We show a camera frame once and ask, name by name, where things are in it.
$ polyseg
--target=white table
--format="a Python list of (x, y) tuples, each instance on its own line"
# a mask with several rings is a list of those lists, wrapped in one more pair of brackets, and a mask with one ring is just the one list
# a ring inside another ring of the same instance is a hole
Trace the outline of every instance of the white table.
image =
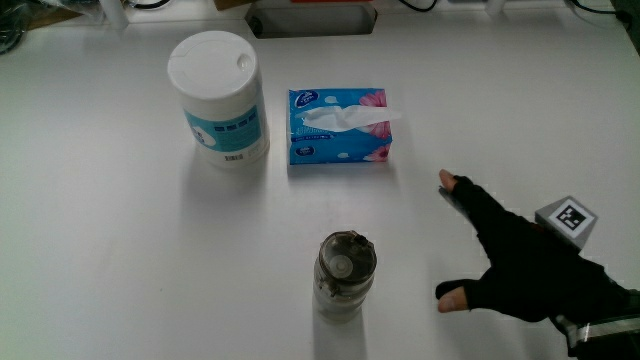
[[(574, 195), (584, 255), (640, 288), (640, 61), (613, 17), (568, 9), (387, 14), (371, 35), (256, 40), (242, 20), (50, 27), (0, 58), (0, 358), (565, 359), (548, 322), (439, 314), (488, 262), (437, 192), (471, 175), (532, 216)], [(205, 30), (246, 37), (271, 128), (264, 161), (203, 163), (166, 76)], [(383, 87), (387, 165), (287, 166), (289, 88)], [(375, 243), (343, 326), (311, 308), (320, 242)]]

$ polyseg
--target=wet wipes container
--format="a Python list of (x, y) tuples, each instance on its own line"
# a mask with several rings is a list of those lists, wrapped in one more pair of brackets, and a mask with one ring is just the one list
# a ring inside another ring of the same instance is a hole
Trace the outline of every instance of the wet wipes container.
[(181, 42), (167, 72), (199, 149), (238, 167), (260, 158), (269, 135), (256, 52), (238, 35), (207, 31)]

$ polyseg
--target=white tissue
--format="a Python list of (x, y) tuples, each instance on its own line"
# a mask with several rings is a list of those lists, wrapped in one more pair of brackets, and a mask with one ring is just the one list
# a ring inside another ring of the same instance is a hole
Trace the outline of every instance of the white tissue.
[(325, 106), (311, 109), (296, 115), (302, 118), (302, 124), (308, 127), (342, 132), (383, 121), (400, 119), (400, 113), (386, 107), (352, 105), (342, 109), (340, 106)]

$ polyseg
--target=tissue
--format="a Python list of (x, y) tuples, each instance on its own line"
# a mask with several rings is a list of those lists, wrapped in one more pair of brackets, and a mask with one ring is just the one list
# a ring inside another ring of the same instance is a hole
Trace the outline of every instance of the tissue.
[(384, 89), (289, 91), (289, 163), (387, 161), (391, 122)]

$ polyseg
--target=hand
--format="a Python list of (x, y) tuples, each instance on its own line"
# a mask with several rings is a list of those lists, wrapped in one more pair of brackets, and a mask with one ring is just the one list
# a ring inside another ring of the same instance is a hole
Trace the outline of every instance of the hand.
[(479, 280), (436, 288), (438, 310), (487, 308), (535, 322), (563, 314), (574, 322), (608, 316), (626, 290), (540, 226), (504, 210), (466, 177), (440, 171), (442, 186), (465, 208), (491, 267)]

